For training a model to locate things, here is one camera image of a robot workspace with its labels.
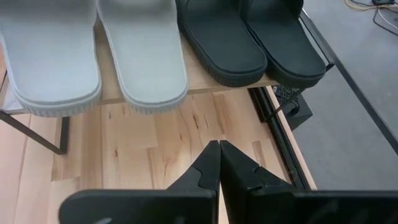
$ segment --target cable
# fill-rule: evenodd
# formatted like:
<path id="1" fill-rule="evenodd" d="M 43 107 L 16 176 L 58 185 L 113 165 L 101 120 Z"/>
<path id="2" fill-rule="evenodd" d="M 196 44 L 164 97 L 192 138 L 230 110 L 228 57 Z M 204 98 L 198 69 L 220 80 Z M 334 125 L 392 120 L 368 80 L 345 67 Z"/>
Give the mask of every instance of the cable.
<path id="1" fill-rule="evenodd" d="M 398 5 L 394 4 L 394 5 L 388 5 L 388 6 L 372 6 L 369 4 L 365 4 L 362 2 L 357 2 L 354 0 L 345 0 L 346 4 L 348 7 L 355 9 L 355 10 L 359 10 L 359 11 L 367 11 L 370 9 L 390 9 L 390 8 L 397 8 Z"/>
<path id="2" fill-rule="evenodd" d="M 396 30 L 398 30 L 398 27 L 394 26 L 392 23 L 390 23 L 386 18 L 384 18 L 384 16 L 381 14 L 380 9 L 377 9 L 377 13 L 379 13 L 381 19 L 384 20 L 384 22 L 386 22 L 387 24 L 389 24 L 390 26 L 392 26 L 393 28 L 395 28 Z"/>
<path id="3" fill-rule="evenodd" d="M 394 31 L 392 31 L 392 30 L 390 30 L 390 29 L 388 29 L 388 28 L 385 28 L 384 26 L 382 26 L 381 24 L 379 24 L 378 22 L 376 22 L 376 16 L 377 16 L 377 10 L 374 11 L 374 15 L 373 15 L 373 22 L 374 22 L 376 25 L 378 25 L 379 27 L 383 28 L 384 30 L 390 32 L 391 34 L 394 34 L 394 35 L 398 36 L 398 33 L 394 32 Z"/>

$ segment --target wooden shelf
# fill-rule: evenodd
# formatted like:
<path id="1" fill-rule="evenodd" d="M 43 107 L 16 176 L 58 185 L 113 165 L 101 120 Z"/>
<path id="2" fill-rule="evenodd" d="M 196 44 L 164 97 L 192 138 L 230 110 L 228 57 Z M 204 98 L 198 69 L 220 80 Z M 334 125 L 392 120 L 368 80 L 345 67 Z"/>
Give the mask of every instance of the wooden shelf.
<path id="1" fill-rule="evenodd" d="M 181 38 L 181 41 L 183 57 L 189 81 L 188 94 L 211 93 L 231 89 L 215 82 L 214 79 L 212 79 L 205 69 L 200 65 L 188 42 L 183 37 Z M 111 49 L 109 47 L 102 24 L 96 24 L 95 26 L 95 42 L 96 56 L 103 83 L 102 99 L 100 104 L 107 105 L 125 102 L 119 87 L 118 78 L 116 76 Z M 4 61 L 4 59 L 2 59 L 2 55 L 0 55 L 0 74 L 4 74 L 4 72 L 1 71 L 4 71 L 5 69 L 4 62 L 2 61 Z M 264 75 L 257 83 L 250 86 L 245 86 L 244 88 L 276 84 L 276 81 L 271 80 L 268 76 Z M 7 77 L 5 78 L 0 92 L 0 106 L 0 108 L 10 114 L 25 113 L 25 110 L 15 99 L 12 90 L 8 88 Z"/>

